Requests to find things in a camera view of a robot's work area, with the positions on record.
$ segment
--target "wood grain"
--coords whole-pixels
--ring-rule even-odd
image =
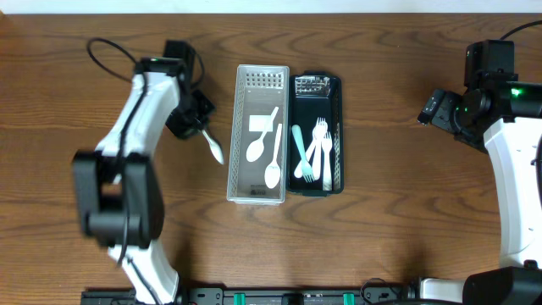
[[[34,15],[0,21],[0,303],[76,304],[86,287],[130,283],[78,227],[70,162],[93,148],[130,86],[101,71],[85,42],[136,56],[186,39],[202,55],[212,129],[230,150],[235,70],[280,64],[338,75],[346,187],[288,195],[280,207],[226,202],[227,166],[202,137],[164,132],[155,166],[162,238],[186,279],[241,286],[360,286],[498,267],[500,223],[489,158],[416,117],[434,88],[462,90],[469,43],[539,19],[509,14]],[[517,33],[520,79],[542,80],[542,30]],[[121,55],[97,47],[113,69]]]

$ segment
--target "green clip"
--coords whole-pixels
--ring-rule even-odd
[[[356,304],[356,301],[354,301],[355,297],[354,297],[353,293],[345,293],[342,296],[345,299],[345,305],[354,305],[354,304]]]
[[[244,293],[236,293],[236,294],[234,294],[234,305],[245,305],[245,294]]]

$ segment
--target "plastic spoon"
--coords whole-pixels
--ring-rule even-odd
[[[280,181],[280,167],[277,164],[277,154],[280,147],[280,135],[282,133],[282,124],[277,126],[277,136],[274,138],[273,161],[265,169],[265,184],[268,188],[275,188]]]
[[[207,142],[209,142],[209,147],[211,148],[211,153],[213,153],[214,158],[216,158],[220,164],[224,164],[224,155],[222,154],[220,144],[218,144],[218,142],[215,141],[211,135],[209,135],[206,129],[203,129],[202,133],[207,139]]]
[[[271,113],[271,119],[269,119],[268,123],[265,125],[265,128],[263,129],[262,135],[259,139],[255,140],[251,143],[251,145],[248,146],[246,150],[246,161],[248,162],[254,162],[263,153],[263,138],[265,137],[265,134],[268,133],[269,129],[271,128],[271,125],[273,124],[274,117],[277,115],[277,112],[279,111],[278,107],[275,107],[273,109],[273,112]]]

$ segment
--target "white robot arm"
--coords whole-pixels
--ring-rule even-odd
[[[501,214],[500,269],[466,281],[425,279],[420,297],[476,304],[536,302],[542,289],[542,205],[537,168],[542,85],[514,74],[514,44],[485,41],[467,48],[462,96],[435,90],[418,121],[429,122],[483,153],[493,164]]]
[[[78,152],[74,159],[83,231],[109,247],[109,256],[135,287],[138,302],[174,302],[179,285],[158,239],[163,202],[151,161],[163,127],[179,138],[201,130],[213,156],[224,162],[220,145],[206,131],[213,105],[190,90],[194,53],[184,42],[168,42],[164,58],[142,59],[114,127],[94,152]],[[121,184],[122,190],[112,198],[102,191],[104,184]]]
[[[499,198],[501,268],[542,263],[542,206],[533,163],[541,136],[542,119],[534,118],[499,119],[484,133]]]

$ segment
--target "white wall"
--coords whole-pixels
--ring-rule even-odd
[[[0,9],[5,14],[542,13],[542,0],[0,0]]]

